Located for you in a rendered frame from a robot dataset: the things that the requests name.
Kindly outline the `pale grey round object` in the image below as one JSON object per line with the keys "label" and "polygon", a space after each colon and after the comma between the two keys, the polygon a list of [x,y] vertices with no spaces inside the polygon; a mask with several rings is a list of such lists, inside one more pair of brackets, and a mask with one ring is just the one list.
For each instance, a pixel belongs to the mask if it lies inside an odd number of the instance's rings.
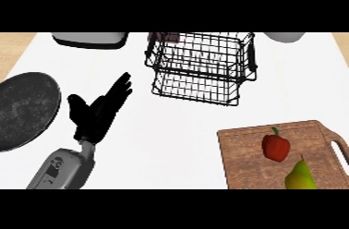
{"label": "pale grey round object", "polygon": [[292,43],[304,36],[303,32],[266,32],[266,36],[276,42]]}

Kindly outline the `brown wooden cutting board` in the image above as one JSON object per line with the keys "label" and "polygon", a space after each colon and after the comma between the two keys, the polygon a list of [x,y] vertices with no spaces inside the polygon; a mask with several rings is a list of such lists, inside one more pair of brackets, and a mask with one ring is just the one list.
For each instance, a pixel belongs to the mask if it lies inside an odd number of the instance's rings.
{"label": "brown wooden cutting board", "polygon": [[[261,139],[273,128],[289,142],[288,157],[281,163],[267,159],[261,151]],[[347,162],[349,145],[317,120],[224,129],[217,132],[217,142],[229,189],[283,189],[285,176],[301,159],[317,189],[349,189],[349,174],[331,143],[338,144]]]}

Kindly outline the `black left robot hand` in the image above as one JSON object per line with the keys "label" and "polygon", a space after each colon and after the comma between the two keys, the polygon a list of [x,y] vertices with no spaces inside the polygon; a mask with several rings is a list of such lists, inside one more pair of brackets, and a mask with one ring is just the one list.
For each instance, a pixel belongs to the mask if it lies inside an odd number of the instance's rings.
{"label": "black left robot hand", "polygon": [[73,139],[85,140],[96,145],[103,140],[113,117],[131,94],[131,75],[125,72],[105,95],[87,104],[76,94],[66,98],[69,105],[69,119],[76,125]]}

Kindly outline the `red bell pepper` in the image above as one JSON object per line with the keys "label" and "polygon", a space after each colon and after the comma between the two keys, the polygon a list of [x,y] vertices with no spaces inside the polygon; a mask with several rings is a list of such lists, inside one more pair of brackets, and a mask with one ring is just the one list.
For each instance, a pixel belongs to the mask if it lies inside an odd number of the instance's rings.
{"label": "red bell pepper", "polygon": [[275,127],[270,128],[272,135],[266,135],[261,139],[261,151],[264,157],[276,162],[281,162],[288,157],[289,142],[279,136],[279,131]]}

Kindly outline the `dark grey round pan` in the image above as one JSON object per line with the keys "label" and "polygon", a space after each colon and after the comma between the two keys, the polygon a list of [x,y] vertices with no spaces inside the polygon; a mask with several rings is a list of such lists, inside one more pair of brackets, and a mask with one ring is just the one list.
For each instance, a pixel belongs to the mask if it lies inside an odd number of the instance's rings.
{"label": "dark grey round pan", "polygon": [[42,134],[59,108],[59,84],[42,72],[22,73],[0,83],[0,152]]}

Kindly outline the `green pear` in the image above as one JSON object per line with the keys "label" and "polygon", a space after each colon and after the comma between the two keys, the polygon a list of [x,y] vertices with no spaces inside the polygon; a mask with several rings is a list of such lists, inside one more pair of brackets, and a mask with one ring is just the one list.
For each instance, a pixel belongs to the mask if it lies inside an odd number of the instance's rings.
{"label": "green pear", "polygon": [[307,169],[306,160],[301,159],[292,166],[285,177],[285,189],[315,189],[316,184]]}

